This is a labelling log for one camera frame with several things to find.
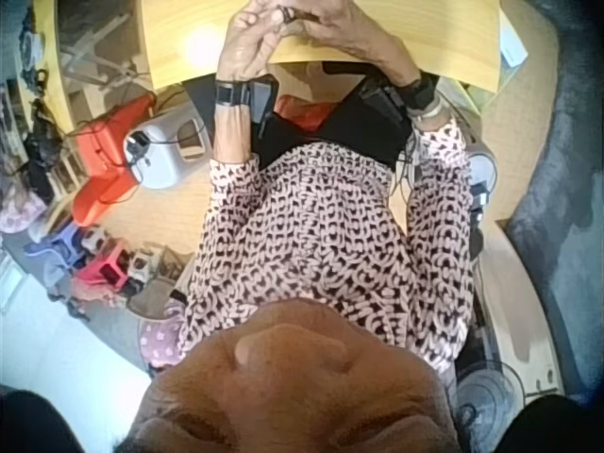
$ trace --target black pants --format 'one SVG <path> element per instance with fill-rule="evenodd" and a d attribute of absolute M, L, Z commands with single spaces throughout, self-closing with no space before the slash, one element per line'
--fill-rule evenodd
<path fill-rule="evenodd" d="M 260 156 L 260 168 L 296 146 L 322 141 L 344 145 L 394 169 L 411 135 L 411 121 L 394 106 L 380 83 L 366 77 L 312 134 L 276 113 L 262 126 L 253 125 L 252 151 Z M 213 138 L 213 76 L 187 81 L 184 86 Z"/>

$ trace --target wooden table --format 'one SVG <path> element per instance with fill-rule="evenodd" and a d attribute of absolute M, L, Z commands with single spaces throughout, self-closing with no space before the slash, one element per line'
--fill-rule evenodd
<path fill-rule="evenodd" d="M 140 0 L 155 89 L 214 73 L 229 18 L 245 0 Z M 497 91 L 499 0 L 357 0 L 401 38 L 425 71 Z M 272 62 L 354 60 L 299 38 L 284 40 Z"/>
<path fill-rule="evenodd" d="M 57 0 L 34 0 L 34 14 L 36 16 L 36 31 L 42 35 L 44 54 L 42 61 L 36 65 L 37 69 L 48 71 L 48 82 L 44 104 L 52 113 L 55 122 L 61 132 L 68 133 L 75 129 L 69 96 L 65 91 L 61 77 L 59 30 L 57 26 Z M 15 53 L 17 73 L 22 70 L 19 52 Z M 31 102 L 36 98 L 35 94 L 27 89 L 25 82 L 18 78 L 19 94 L 23 104 L 25 119 L 29 129 L 32 128 Z"/>

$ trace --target person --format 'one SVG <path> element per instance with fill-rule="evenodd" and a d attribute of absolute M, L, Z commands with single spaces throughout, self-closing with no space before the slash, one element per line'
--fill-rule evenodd
<path fill-rule="evenodd" d="M 372 108 L 361 84 L 313 134 L 277 117 L 260 140 L 243 93 L 289 34 L 371 63 L 405 114 Z M 182 361 L 116 451 L 458 451 L 439 375 L 472 310 L 469 168 L 429 77 L 351 0 L 251 0 L 216 80 Z M 411 142 L 423 177 L 405 235 L 386 199 Z"/>

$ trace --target wristwatch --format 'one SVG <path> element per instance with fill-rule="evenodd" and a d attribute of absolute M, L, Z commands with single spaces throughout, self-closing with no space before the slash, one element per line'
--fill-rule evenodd
<path fill-rule="evenodd" d="M 420 78 L 406 87 L 397 87 L 396 91 L 407 109 L 425 110 L 435 99 L 434 82 L 428 73 L 420 71 Z"/>
<path fill-rule="evenodd" d="M 249 106 L 248 82 L 225 82 L 216 80 L 216 104 L 219 106 Z"/>

